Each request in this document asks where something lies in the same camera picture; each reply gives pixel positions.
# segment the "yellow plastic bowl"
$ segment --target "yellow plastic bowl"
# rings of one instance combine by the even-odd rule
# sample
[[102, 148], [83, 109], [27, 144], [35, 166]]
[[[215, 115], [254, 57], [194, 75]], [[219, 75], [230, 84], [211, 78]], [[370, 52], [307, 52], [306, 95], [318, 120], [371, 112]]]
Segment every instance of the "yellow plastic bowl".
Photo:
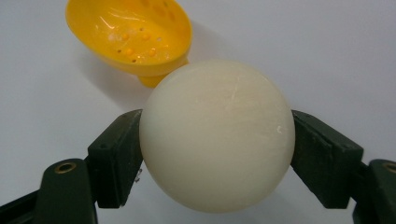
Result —
[[174, 0], [69, 0], [66, 21], [100, 59], [148, 87], [188, 62], [191, 23]]

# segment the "hole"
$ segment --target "hole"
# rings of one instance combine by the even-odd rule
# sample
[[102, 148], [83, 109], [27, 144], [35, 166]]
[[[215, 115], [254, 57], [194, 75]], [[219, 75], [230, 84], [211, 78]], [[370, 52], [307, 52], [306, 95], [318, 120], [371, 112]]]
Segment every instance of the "hole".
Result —
[[55, 173], [58, 175], [62, 175], [62, 174], [65, 174], [67, 172], [74, 170], [76, 167], [77, 167], [77, 165], [75, 163], [67, 161], [67, 162], [64, 162], [64, 163], [58, 165], [55, 168]]
[[384, 163], [384, 167], [388, 169], [389, 172], [396, 174], [396, 164], [391, 162]]
[[155, 56], [155, 53], [156, 53], [156, 49], [150, 49], [150, 50], [148, 51], [148, 56], [154, 57], [154, 56]]
[[123, 34], [122, 36], [121, 36], [121, 39], [123, 40], [123, 41], [127, 41], [128, 39], [129, 39], [129, 34], [127, 33], [127, 34]]

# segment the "white background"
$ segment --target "white background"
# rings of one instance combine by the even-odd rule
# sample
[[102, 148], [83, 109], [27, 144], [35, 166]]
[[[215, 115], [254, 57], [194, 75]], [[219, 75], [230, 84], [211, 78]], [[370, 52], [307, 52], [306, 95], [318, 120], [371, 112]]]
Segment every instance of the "white background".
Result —
[[[193, 25], [191, 63], [232, 59], [262, 70], [293, 109], [396, 161], [396, 2], [179, 0]], [[69, 31], [66, 1], [0, 1], [0, 204], [39, 188], [44, 170], [85, 158], [118, 115], [151, 93], [101, 63]], [[352, 223], [326, 210], [290, 168], [275, 192], [241, 212], [209, 215], [166, 196], [143, 166], [128, 203], [100, 223]]]

